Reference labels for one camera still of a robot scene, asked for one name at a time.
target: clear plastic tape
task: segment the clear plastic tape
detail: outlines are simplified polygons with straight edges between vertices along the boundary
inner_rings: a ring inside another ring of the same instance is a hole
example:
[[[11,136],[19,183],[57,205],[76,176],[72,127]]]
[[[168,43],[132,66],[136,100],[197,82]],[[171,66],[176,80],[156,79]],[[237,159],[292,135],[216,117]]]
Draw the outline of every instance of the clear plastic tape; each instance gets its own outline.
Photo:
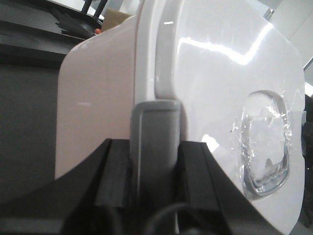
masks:
[[[232,157],[238,158],[237,177],[250,200],[276,192],[289,176],[291,112],[284,98],[257,92],[245,104],[231,131]]]

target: black cable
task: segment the black cable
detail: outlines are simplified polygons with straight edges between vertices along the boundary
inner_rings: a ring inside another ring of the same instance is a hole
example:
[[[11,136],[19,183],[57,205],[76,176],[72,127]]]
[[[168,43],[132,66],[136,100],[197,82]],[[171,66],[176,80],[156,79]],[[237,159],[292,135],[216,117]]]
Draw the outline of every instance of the black cable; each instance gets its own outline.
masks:
[[[92,2],[92,0],[85,0],[84,6],[83,6],[83,9],[82,9],[82,12],[84,14],[87,14],[88,9],[89,9],[89,7],[91,5],[91,2]]]
[[[94,17],[96,18],[99,18],[101,12],[103,11],[103,8],[105,7],[105,5],[107,4],[108,0],[101,0],[98,7],[97,7],[97,10],[96,12],[94,13]]]
[[[189,204],[187,203],[176,203],[169,205],[159,212],[157,212],[148,222],[143,235],[154,235],[157,227],[163,222],[167,216],[179,211],[189,212],[199,224],[206,230],[212,230],[212,226],[209,225]]]

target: dark floor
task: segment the dark floor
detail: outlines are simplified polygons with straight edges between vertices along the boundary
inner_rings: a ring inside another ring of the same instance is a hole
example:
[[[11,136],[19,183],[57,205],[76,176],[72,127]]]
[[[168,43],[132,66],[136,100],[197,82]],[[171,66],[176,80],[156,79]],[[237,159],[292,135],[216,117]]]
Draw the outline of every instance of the dark floor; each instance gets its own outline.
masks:
[[[0,203],[54,179],[58,70],[0,65]]]

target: white wall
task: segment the white wall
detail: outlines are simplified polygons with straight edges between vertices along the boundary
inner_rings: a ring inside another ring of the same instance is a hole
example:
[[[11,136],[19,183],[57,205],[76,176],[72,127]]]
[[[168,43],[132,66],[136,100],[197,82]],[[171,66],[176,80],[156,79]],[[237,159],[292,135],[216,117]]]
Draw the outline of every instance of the white wall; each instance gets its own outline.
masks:
[[[299,50],[305,66],[313,56],[313,0],[283,0],[269,21]]]
[[[283,0],[259,0],[261,3],[265,4],[268,6],[270,9],[276,10],[279,6],[279,4]]]

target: orange object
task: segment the orange object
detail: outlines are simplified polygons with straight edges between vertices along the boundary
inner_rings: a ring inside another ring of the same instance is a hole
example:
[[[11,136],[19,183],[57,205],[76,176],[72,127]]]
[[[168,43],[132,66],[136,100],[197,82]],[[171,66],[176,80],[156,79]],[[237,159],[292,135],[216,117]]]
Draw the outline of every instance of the orange object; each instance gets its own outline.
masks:
[[[94,30],[94,32],[95,32],[96,34],[102,33],[101,29],[99,29],[99,28],[96,28],[96,29]]]

